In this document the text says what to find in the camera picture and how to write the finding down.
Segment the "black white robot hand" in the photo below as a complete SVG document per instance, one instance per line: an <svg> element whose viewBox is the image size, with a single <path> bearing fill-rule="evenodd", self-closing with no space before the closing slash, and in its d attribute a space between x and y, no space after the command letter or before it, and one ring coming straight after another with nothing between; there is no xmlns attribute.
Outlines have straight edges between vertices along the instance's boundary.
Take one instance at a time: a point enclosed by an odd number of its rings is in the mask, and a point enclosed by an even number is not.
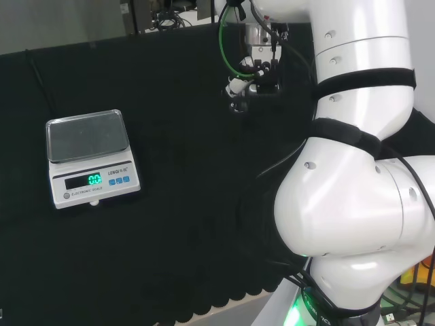
<svg viewBox="0 0 435 326"><path fill-rule="evenodd" d="M281 46L271 42L249 44L239 64L240 75L230 77L225 92L233 113L246 113L252 100L267 100L281 93Z"/></svg>

